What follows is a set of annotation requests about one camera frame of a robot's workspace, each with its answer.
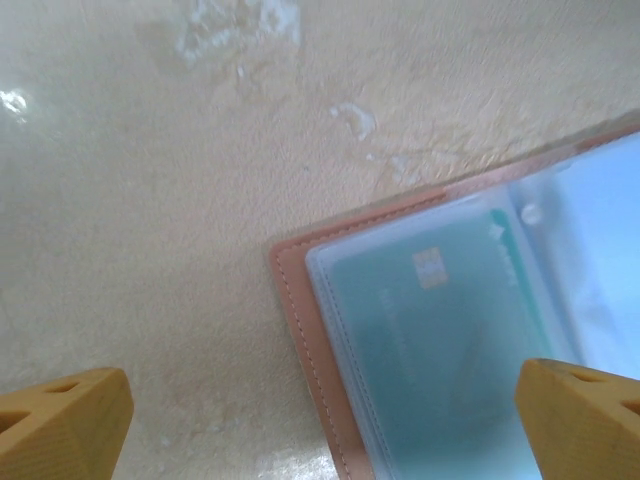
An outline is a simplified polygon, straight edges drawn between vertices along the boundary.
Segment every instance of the beige textured surface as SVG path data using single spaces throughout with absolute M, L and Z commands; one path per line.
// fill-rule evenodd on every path
M 0 391 L 124 368 L 116 479 L 332 478 L 265 243 L 640 107 L 636 0 L 256 2 L 0 6 Z

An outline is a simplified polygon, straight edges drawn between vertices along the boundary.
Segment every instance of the leather cover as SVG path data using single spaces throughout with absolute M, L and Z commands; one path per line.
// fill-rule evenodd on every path
M 608 126 L 600 135 L 573 141 L 479 175 L 392 199 L 386 205 L 371 208 L 364 213 L 355 213 L 351 217 L 279 242 L 271 249 L 271 270 L 341 479 L 372 479 L 374 475 L 313 294 L 305 266 L 307 252 L 318 244 L 516 180 L 640 131 L 640 122 L 625 123 L 626 126 Z

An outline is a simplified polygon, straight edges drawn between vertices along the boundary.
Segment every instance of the card holder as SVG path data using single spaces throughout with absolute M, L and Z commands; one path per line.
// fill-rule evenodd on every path
M 429 475 L 432 478 L 456 478 L 451 475 L 452 472 L 458 475 L 458 478 L 482 478 L 478 477 L 478 472 L 490 473 L 495 471 L 495 465 L 502 465 L 505 469 L 498 472 L 498 475 L 494 475 L 493 478 L 504 478 L 505 471 L 509 471 L 509 475 L 511 475 L 509 469 L 519 474 L 517 476 L 514 473 L 510 478 L 526 478 L 527 472 L 533 475 L 528 478 L 536 478 L 537 472 L 532 469 L 535 464 L 531 463 L 530 452 L 526 448 L 526 440 L 523 440 L 524 434 L 521 431 L 517 417 L 513 415 L 514 410 L 511 408 L 510 396 L 505 393 L 508 390 L 510 381 L 507 379 L 512 379 L 514 375 L 512 366 L 519 362 L 518 355 L 555 356 L 569 361 L 575 361 L 575 358 L 584 360 L 585 357 L 581 357 L 584 354 L 582 351 L 584 342 L 580 336 L 581 332 L 576 329 L 576 325 L 571 324 L 570 319 L 567 320 L 561 308 L 563 306 L 566 307 L 563 304 L 563 302 L 566 302 L 566 296 L 564 294 L 557 295 L 558 292 L 555 292 L 554 288 L 549 288 L 549 282 L 555 280 L 554 276 L 557 275 L 557 272 L 551 271 L 545 264 L 545 256 L 549 255 L 549 248 L 544 242 L 536 241 L 536 238 L 540 240 L 541 231 L 553 230 L 550 227 L 555 223 L 548 222 L 552 215 L 545 210 L 546 207 L 543 205 L 542 213 L 544 215 L 541 216 L 540 210 L 536 210 L 537 204 L 526 197 L 528 188 L 525 185 L 526 182 L 519 182 L 524 178 L 533 178 L 531 174 L 535 172 L 542 172 L 537 177 L 540 180 L 551 171 L 547 167 L 560 164 L 560 162 L 569 157 L 638 130 L 638 125 L 632 124 L 622 130 L 607 133 L 603 137 L 565 145 L 508 167 L 427 192 L 418 192 L 412 196 L 397 199 L 389 205 L 354 215 L 352 218 L 337 221 L 334 224 L 281 242 L 271 250 L 270 260 L 276 285 L 283 300 L 285 314 L 289 321 L 301 364 L 307 376 L 310 392 L 318 408 L 320 420 L 341 478 L 373 478 L 374 470 L 378 478 L 415 478 L 416 475 L 420 478 L 430 478 L 421 474 L 422 471 L 420 469 L 424 467 L 424 462 L 417 462 L 415 459 L 418 456 L 429 459 L 427 467 L 430 469 Z M 355 320 L 345 322 L 344 312 L 358 312 L 361 308 L 357 306 L 358 302 L 353 301 L 355 297 L 351 297 L 352 305 L 347 305 L 349 301 L 345 303 L 344 295 L 341 296 L 339 292 L 342 291 L 344 293 L 347 287 L 353 289 L 354 285 L 361 285 L 360 295 L 365 295 L 367 291 L 371 290 L 371 285 L 376 285 L 376 282 L 381 281 L 379 272 L 376 275 L 376 269 L 370 265 L 371 260 L 377 259 L 376 261 L 381 261 L 381 257 L 370 252 L 369 260 L 365 261 L 367 248 L 373 248 L 372 242 L 375 239 L 369 235 L 370 238 L 368 240 L 361 242 L 366 247 L 362 249 L 356 248 L 356 242 L 353 240 L 351 240 L 352 245 L 349 246 L 349 240 L 346 238 L 353 234 L 359 235 L 358 232 L 365 232 L 360 235 L 366 237 L 367 234 L 370 234 L 380 225 L 382 227 L 379 228 L 387 229 L 386 234 L 392 236 L 392 224 L 395 221 L 399 221 L 399 219 L 408 218 L 412 214 L 425 215 L 421 217 L 421 221 L 414 222 L 414 227 L 417 225 L 417 231 L 426 230 L 433 234 L 434 229 L 425 229 L 425 224 L 432 222 L 431 225 L 433 226 L 440 222 L 444 231 L 436 232 L 436 236 L 442 237 L 440 238 L 440 243 L 445 245 L 450 245 L 450 242 L 445 240 L 452 235 L 451 231 L 447 231 L 447 222 L 454 217 L 457 223 L 471 222 L 468 225 L 463 225 L 464 228 L 456 227 L 462 228 L 462 230 L 467 229 L 465 230 L 466 233 L 463 232 L 461 234 L 465 238 L 478 238 L 478 234 L 474 234 L 473 229 L 477 229 L 478 232 L 486 231 L 485 227 L 489 225 L 489 228 L 491 228 L 492 222 L 496 223 L 496 218 L 501 228 L 504 228 L 504 225 L 509 227 L 510 231 L 508 233 L 513 236 L 514 242 L 518 247 L 517 253 L 522 257 L 522 264 L 524 265 L 527 279 L 531 284 L 531 291 L 534 292 L 533 296 L 536 300 L 537 308 L 540 309 L 540 315 L 539 321 L 535 321 L 535 315 L 532 316 L 530 313 L 521 315 L 522 319 L 526 319 L 526 321 L 519 325 L 526 325 L 526 328 L 516 329 L 516 334 L 526 341 L 522 343 L 524 346 L 510 349 L 506 348 L 510 345 L 505 342 L 505 338 L 511 338 L 513 335 L 507 335 L 505 333 L 507 330 L 504 329 L 504 319 L 508 315 L 501 316 L 500 314 L 504 312 L 492 313 L 491 310 L 487 310 L 485 318 L 500 318 L 502 322 L 493 325 L 493 328 L 490 328 L 485 333 L 485 337 L 483 337 L 482 334 L 478 333 L 478 327 L 475 327 L 476 330 L 474 330 L 475 324 L 468 320 L 468 315 L 465 315 L 466 311 L 473 311 L 473 309 L 464 304 L 454 305 L 459 312 L 457 317 L 465 318 L 466 321 L 462 322 L 462 325 L 466 326 L 466 328 L 461 328 L 461 331 L 457 331 L 451 328 L 451 325 L 447 322 L 442 322 L 439 325 L 440 337 L 434 336 L 433 338 L 428 338 L 428 341 L 431 342 L 429 345 L 432 353 L 443 352 L 442 358 L 445 355 L 449 355 L 451 358 L 456 359 L 457 363 L 452 361 L 450 364 L 446 364 L 444 370 L 434 368 L 433 365 L 428 365 L 429 368 L 425 367 L 422 370 L 414 368 L 416 372 L 414 375 L 430 373 L 429 383 L 425 386 L 426 382 L 423 382 L 419 377 L 415 377 L 417 381 L 413 383 L 405 382 L 410 387 L 404 388 L 403 391 L 402 388 L 393 384 L 394 381 L 397 382 L 398 377 L 393 368 L 409 369 L 407 365 L 402 367 L 402 357 L 391 358 L 388 355 L 388 349 L 385 350 L 383 348 L 382 358 L 387 363 L 382 361 L 380 365 L 387 369 L 385 370 L 382 367 L 376 369 L 377 364 L 375 362 L 373 364 L 368 363 L 371 359 L 366 358 L 366 349 L 358 349 L 354 345 L 349 345 L 349 342 L 352 342 L 351 339 L 354 338 L 354 325 L 359 325 L 359 320 L 357 316 L 352 315 L 347 316 L 347 318 L 354 318 Z M 339 239 L 341 238 L 345 238 L 345 243 L 342 245 L 341 250 L 343 253 L 348 252 L 348 255 L 339 255 L 340 249 L 336 249 L 335 245 L 332 245 L 336 240 L 340 241 Z M 483 242 L 486 245 L 490 245 L 490 242 L 485 240 L 486 238 L 484 238 Z M 401 271 L 394 274 L 394 280 L 397 279 L 398 282 L 394 281 L 391 284 L 403 284 L 403 281 L 406 282 L 408 278 L 407 272 L 410 272 L 411 268 L 414 269 L 414 287 L 422 289 L 424 292 L 434 294 L 436 289 L 442 288 L 446 282 L 451 282 L 454 276 L 448 269 L 451 261 L 448 264 L 444 264 L 445 269 L 443 271 L 439 262 L 439 258 L 444 258 L 443 251 L 441 249 L 436 251 L 433 248 L 426 246 L 424 249 L 418 250 L 417 254 L 414 252 L 413 254 L 416 254 L 416 257 L 413 254 L 410 257 L 402 254 L 406 258 L 410 258 L 410 260 L 405 262 L 406 269 L 401 269 Z M 504 248 L 507 249 L 507 256 L 510 257 L 513 263 L 515 254 L 513 251 L 509 251 L 505 244 L 502 244 L 499 250 Z M 396 250 L 391 249 L 386 252 L 390 265 L 395 265 L 393 258 L 396 257 L 394 255 L 400 255 L 398 252 L 402 252 L 402 248 Z M 487 258 L 489 257 L 494 259 L 493 263 L 498 263 L 498 259 L 504 262 L 504 255 L 500 251 L 497 253 L 493 251 L 493 253 L 487 254 Z M 340 269 L 338 266 L 341 263 L 347 265 L 348 262 L 344 262 L 349 258 L 357 258 L 359 260 L 350 260 L 355 263 L 346 267 L 343 266 Z M 305 260 L 308 262 L 309 269 L 307 269 Z M 460 265 L 455 269 L 457 272 L 456 278 L 460 278 L 459 272 L 464 271 L 464 262 L 461 261 Z M 476 270 L 474 272 L 479 272 L 485 267 L 486 265 L 483 263 L 475 265 L 474 268 Z M 330 281 L 328 281 L 327 272 L 332 269 L 334 272 L 332 276 L 329 275 Z M 491 275 L 496 275 L 495 272 L 500 271 L 494 271 L 491 268 L 488 270 L 490 270 L 489 273 Z M 473 282 L 475 285 L 482 285 L 482 282 L 477 280 L 477 277 Z M 496 282 L 484 283 L 487 284 L 486 289 L 491 293 L 491 285 Z M 408 292 L 403 292 L 401 289 L 394 292 L 396 297 L 399 295 L 398 298 L 404 298 L 402 297 L 403 295 L 408 295 Z M 418 305 L 415 300 L 409 300 L 409 304 Z M 524 304 L 526 302 L 521 302 L 519 308 L 526 311 L 526 308 L 522 307 Z M 343 317 L 342 321 L 336 314 L 336 310 L 340 309 L 342 309 L 340 312 Z M 416 307 L 411 310 L 411 312 L 414 312 L 414 323 L 417 326 L 413 326 L 415 327 L 412 327 L 413 329 L 407 329 L 406 332 L 416 333 L 422 328 L 424 336 L 426 322 L 419 321 L 420 318 L 415 313 L 416 311 L 419 311 L 419 308 Z M 384 326 L 384 319 L 378 323 Z M 416 342 L 418 342 L 420 335 L 407 335 L 406 332 L 404 337 L 408 338 L 408 342 L 410 342 L 406 348 L 409 353 L 416 352 Z M 342 344 L 340 344 L 335 338 L 347 338 L 349 342 L 341 340 Z M 384 342 L 391 345 L 394 341 L 392 334 L 381 337 L 374 336 L 373 340 L 376 340 L 376 338 L 378 341 L 382 341 L 382 346 L 385 345 Z M 434 338 L 440 338 L 442 341 L 437 342 Z M 487 348 L 487 345 L 498 345 L 505 348 L 490 349 Z M 417 357 L 415 358 L 420 358 L 427 363 L 428 361 L 433 362 L 433 359 L 420 357 L 422 355 L 420 352 L 416 355 Z M 481 358 L 484 361 L 474 362 L 474 358 Z M 358 369 L 347 365 L 356 364 L 357 362 L 354 361 L 356 359 L 360 362 L 359 372 Z M 504 363 L 510 364 L 512 369 L 506 368 L 503 365 Z M 392 368 L 388 364 L 395 364 L 395 367 Z M 460 368 L 462 364 L 470 364 L 471 367 L 464 370 Z M 494 370 L 498 372 L 496 378 L 499 381 L 491 385 L 488 383 L 490 382 L 488 380 L 490 379 L 489 371 Z M 405 403 L 404 405 L 408 406 L 404 409 L 396 407 L 397 405 L 403 405 L 402 402 L 406 402 L 407 397 L 412 394 L 415 395 L 415 392 L 411 389 L 424 390 L 433 385 L 449 387 L 447 394 L 440 395 L 440 397 L 436 395 L 427 398 L 422 408 L 418 405 L 419 402 L 417 402 L 417 406 Z M 357 394 L 352 392 L 354 390 L 361 392 L 359 393 L 359 399 L 356 398 Z M 373 408 L 372 398 L 376 396 L 373 395 L 373 390 L 376 391 L 378 398 L 384 400 L 383 402 L 378 402 L 382 406 L 378 405 Z M 474 399 L 479 401 L 478 405 L 485 405 L 486 407 L 474 410 Z M 497 405 L 497 407 L 492 409 L 489 408 L 490 405 L 494 407 Z M 409 420 L 415 419 L 413 431 L 417 433 L 414 432 L 416 436 L 413 439 L 398 438 L 397 432 L 394 432 L 393 429 L 393 422 L 389 420 L 389 418 L 393 417 L 393 415 L 389 417 L 388 412 L 390 411 L 398 411 L 402 415 L 406 415 Z M 460 416 L 457 415 L 459 412 L 463 414 L 473 412 L 473 415 Z M 391 425 L 391 428 L 383 428 L 382 422 L 384 421 L 386 421 L 386 425 Z M 421 426 L 420 421 L 422 421 L 422 427 L 424 427 L 425 422 L 430 423 L 433 431 L 437 431 L 439 436 L 425 436 L 422 433 L 424 428 L 418 428 Z M 469 431 L 476 432 L 476 434 L 466 435 Z M 462 437 L 472 439 L 465 443 L 460 441 Z M 396 454 L 392 452 L 393 445 L 396 445 Z M 467 462 L 466 467 L 460 466 L 457 471 L 451 470 L 451 466 L 456 463 L 454 460 L 465 453 L 470 454 L 467 457 L 471 457 L 472 461 Z

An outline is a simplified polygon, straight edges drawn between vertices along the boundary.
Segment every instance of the teal card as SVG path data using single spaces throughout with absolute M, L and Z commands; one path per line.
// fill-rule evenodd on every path
M 536 478 L 513 395 L 550 352 L 503 210 L 400 220 L 307 261 L 378 477 Z

